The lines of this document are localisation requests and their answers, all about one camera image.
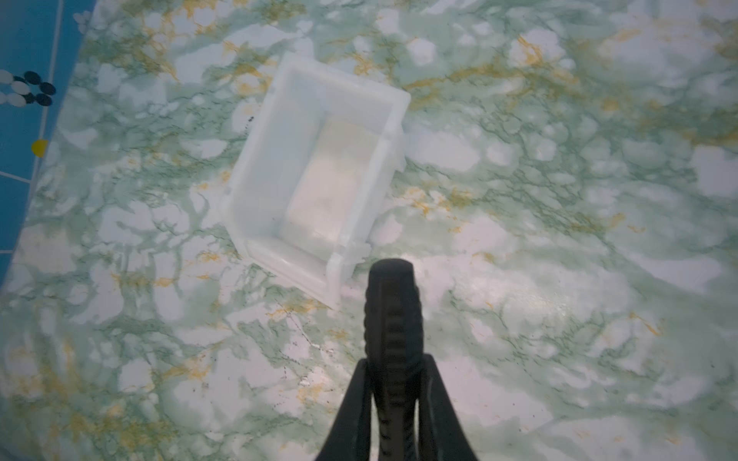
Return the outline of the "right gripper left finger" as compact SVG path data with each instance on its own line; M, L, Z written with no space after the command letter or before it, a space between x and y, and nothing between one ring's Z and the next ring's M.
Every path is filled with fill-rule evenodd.
M371 450L372 383L368 360L357 363L316 461L368 461Z

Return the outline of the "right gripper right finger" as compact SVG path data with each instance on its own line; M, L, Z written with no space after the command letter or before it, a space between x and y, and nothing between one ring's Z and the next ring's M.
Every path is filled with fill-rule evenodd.
M431 355L424 355L419 396L419 456L430 461L478 461Z

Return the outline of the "black handled screwdriver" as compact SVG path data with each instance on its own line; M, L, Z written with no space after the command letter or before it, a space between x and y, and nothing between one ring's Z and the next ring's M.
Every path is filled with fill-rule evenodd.
M364 306L365 353L379 418L380 460L416 460L415 405L424 332L413 265L382 259L370 269Z

